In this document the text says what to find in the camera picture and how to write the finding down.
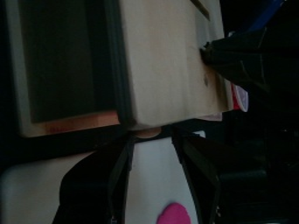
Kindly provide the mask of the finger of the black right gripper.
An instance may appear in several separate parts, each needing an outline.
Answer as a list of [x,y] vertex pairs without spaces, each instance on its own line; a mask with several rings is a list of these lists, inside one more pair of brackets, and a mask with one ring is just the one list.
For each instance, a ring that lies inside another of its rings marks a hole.
[[223,77],[232,75],[233,60],[225,52],[215,49],[211,42],[207,42],[200,49],[200,56],[204,65],[212,68]]

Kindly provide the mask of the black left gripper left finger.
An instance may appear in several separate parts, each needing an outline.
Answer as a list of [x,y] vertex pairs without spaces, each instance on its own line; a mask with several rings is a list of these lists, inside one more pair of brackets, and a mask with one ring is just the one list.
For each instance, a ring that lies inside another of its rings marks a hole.
[[125,224],[135,143],[133,137],[120,137],[69,169],[60,182],[52,224]]

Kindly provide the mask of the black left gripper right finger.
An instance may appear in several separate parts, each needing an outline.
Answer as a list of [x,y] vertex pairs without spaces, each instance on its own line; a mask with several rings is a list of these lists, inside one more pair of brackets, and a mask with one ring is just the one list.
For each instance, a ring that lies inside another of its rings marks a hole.
[[220,181],[209,155],[208,140],[172,129],[172,144],[185,175],[199,224],[215,224],[220,201]]

